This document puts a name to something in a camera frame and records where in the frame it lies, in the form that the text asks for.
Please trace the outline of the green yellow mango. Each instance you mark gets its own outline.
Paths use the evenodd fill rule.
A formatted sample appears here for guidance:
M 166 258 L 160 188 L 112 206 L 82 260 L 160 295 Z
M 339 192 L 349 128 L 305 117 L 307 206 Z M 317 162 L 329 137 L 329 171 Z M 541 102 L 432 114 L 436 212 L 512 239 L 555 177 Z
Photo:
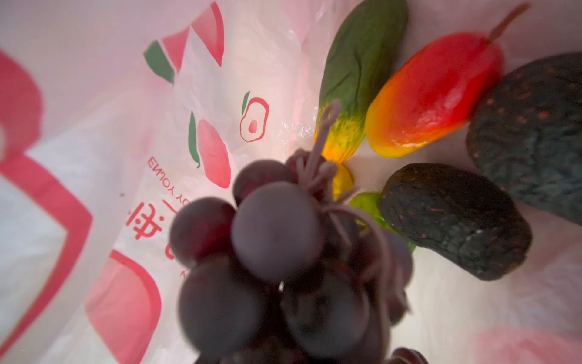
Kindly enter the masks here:
M 339 27 L 324 67 L 315 132 L 333 100 L 341 113 L 330 129 L 322 156 L 344 163 L 365 139 L 368 107 L 393 75 L 400 43 L 409 20 L 405 0 L 366 0 Z

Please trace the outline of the green lime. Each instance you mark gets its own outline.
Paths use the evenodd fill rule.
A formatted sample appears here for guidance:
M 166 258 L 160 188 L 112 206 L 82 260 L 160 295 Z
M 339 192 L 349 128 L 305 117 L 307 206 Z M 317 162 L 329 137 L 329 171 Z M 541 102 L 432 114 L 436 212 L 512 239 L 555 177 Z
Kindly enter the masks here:
M 356 215 L 356 224 L 364 231 L 369 229 L 369 224 L 359 219 L 360 215 L 367 215 L 368 220 L 374 220 L 375 224 L 386 234 L 386 239 L 393 238 L 394 240 L 402 241 L 409 252 L 411 254 L 414 253 L 416 246 L 400 236 L 380 213 L 380 198 L 380 192 L 363 192 L 355 195 L 350 200 L 349 207 L 351 210 L 359 210 L 358 215 Z

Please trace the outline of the dark brown fruit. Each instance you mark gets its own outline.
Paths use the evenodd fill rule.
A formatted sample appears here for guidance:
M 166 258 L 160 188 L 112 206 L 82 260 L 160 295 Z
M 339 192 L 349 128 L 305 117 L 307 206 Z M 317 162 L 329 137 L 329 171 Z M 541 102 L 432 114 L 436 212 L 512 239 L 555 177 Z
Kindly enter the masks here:
M 482 281 L 518 268 L 533 240 L 512 198 L 479 174 L 412 163 L 386 181 L 378 208 L 399 235 Z

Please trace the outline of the dark avocado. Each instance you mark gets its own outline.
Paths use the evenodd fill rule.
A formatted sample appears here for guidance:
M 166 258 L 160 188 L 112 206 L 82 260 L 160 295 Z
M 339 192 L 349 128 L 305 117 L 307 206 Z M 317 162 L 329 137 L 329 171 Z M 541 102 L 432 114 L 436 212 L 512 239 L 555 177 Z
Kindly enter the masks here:
M 479 171 L 512 198 L 581 223 L 581 53 L 506 74 L 479 102 L 465 140 Z

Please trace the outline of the dark purple grapes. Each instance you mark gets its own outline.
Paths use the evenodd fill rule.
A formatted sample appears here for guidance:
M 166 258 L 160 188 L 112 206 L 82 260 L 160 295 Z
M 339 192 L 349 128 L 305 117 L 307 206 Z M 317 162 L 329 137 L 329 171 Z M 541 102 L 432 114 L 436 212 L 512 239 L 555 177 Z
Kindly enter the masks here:
M 233 203 L 204 197 L 175 216 L 169 247 L 189 269 L 177 315 L 197 362 L 425 362 L 390 348 L 409 308 L 408 245 L 333 195 L 322 151 L 340 112 L 324 109 L 312 150 L 247 165 Z

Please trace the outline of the yellow bell pepper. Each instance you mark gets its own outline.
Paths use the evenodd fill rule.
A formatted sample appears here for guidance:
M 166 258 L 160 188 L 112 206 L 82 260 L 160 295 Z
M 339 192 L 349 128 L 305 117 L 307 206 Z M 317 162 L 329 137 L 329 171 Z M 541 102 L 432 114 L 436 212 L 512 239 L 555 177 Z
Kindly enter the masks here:
M 333 178 L 333 198 L 336 200 L 342 194 L 354 187 L 354 178 L 350 170 L 341 164 L 337 166 L 337 173 Z

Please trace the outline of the red orange peach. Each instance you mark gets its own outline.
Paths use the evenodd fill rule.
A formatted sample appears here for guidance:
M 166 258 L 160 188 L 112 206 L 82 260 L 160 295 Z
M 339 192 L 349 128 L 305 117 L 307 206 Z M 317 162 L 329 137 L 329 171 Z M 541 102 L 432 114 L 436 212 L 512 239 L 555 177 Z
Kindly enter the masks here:
M 414 54 L 368 108 L 365 135 L 372 150 L 399 158 L 463 127 L 503 75 L 497 40 L 529 8 L 528 2 L 516 6 L 489 33 L 452 33 Z

